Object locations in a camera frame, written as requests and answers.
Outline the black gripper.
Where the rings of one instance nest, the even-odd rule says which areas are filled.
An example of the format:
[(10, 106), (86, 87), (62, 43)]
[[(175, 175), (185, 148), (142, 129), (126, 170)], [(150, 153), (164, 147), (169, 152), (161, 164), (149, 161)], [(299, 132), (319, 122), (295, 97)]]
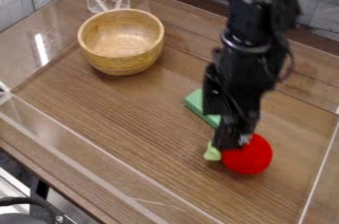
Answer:
[(247, 44), (231, 33), (221, 35), (203, 82), (203, 113), (223, 115), (212, 146), (219, 151), (240, 149), (251, 140), (260, 113), (260, 99), (291, 74), (280, 75), (291, 55), (284, 36)]

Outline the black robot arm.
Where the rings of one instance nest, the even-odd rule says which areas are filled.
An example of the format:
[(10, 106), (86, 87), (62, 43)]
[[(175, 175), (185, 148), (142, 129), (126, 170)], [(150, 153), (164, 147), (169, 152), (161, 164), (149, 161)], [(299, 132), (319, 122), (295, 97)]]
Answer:
[(221, 117), (212, 146), (239, 149), (252, 140), (260, 99), (289, 72), (285, 32), (295, 28), (297, 0), (229, 0), (223, 45), (204, 72), (203, 113)]

